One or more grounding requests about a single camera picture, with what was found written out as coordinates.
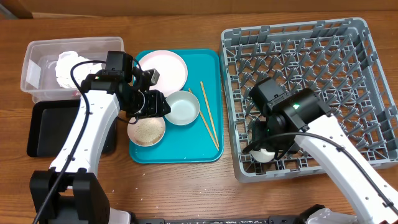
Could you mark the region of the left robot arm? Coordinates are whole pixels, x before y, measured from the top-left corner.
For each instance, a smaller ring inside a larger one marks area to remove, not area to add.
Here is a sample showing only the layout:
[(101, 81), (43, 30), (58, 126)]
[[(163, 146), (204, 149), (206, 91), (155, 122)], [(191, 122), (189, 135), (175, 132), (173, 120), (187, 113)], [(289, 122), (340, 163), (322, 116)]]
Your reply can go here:
[(138, 223), (132, 212), (111, 208), (97, 174), (106, 137), (120, 111), (136, 121), (163, 117), (171, 109), (153, 89), (160, 74), (143, 70), (131, 55), (109, 51), (105, 68), (82, 82), (80, 107), (65, 144), (48, 170), (36, 170), (30, 192), (34, 223)]

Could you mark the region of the white cup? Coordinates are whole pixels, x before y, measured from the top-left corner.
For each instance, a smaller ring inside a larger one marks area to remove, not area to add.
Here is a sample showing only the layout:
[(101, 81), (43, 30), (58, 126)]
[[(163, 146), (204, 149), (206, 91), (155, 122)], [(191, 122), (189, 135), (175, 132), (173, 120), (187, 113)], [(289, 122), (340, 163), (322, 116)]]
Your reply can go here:
[(267, 163), (274, 159), (275, 152), (260, 149), (259, 151), (251, 151), (251, 156), (258, 162)]

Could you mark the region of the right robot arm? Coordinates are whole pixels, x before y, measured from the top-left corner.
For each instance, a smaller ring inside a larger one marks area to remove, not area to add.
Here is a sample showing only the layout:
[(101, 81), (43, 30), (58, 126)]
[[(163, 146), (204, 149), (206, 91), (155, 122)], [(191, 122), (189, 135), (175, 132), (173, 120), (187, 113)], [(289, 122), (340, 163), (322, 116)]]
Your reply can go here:
[(243, 152), (266, 163), (278, 161), (297, 145), (321, 165), (355, 211), (347, 215), (314, 205), (294, 223), (397, 223), (397, 191), (354, 147), (331, 108), (313, 90), (291, 95), (266, 78), (249, 96), (266, 120), (254, 123), (252, 142)]

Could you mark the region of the white napkin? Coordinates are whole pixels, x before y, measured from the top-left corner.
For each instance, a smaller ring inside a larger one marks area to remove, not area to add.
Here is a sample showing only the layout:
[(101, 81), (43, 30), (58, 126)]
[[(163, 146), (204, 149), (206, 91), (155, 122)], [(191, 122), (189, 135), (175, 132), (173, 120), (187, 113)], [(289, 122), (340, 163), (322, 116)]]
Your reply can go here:
[[(55, 67), (55, 75), (58, 84), (62, 88), (75, 88), (75, 84), (71, 79), (71, 69), (74, 65), (89, 61), (88, 58), (79, 56), (75, 51), (63, 52), (58, 56)], [(94, 74), (102, 69), (101, 63), (86, 63), (74, 69), (73, 76), (80, 85), (81, 82), (87, 77), (88, 74)]]

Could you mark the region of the pale green bowl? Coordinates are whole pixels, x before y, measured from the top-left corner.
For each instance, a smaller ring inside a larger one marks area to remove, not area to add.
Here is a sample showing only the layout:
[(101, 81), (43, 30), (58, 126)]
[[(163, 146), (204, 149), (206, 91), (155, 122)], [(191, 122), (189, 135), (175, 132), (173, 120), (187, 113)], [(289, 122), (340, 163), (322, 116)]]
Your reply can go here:
[(189, 91), (176, 91), (166, 97), (170, 113), (165, 118), (172, 124), (185, 126), (192, 123), (198, 116), (200, 103)]

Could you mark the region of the small pink rice plate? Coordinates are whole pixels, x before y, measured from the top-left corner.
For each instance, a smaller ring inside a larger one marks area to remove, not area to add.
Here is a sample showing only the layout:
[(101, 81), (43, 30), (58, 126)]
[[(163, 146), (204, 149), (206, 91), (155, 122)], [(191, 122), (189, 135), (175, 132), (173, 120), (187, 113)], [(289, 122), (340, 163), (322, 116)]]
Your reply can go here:
[(130, 140), (138, 146), (149, 147), (157, 144), (165, 134), (165, 121), (160, 118), (146, 118), (136, 121), (131, 118), (128, 124), (127, 135)]

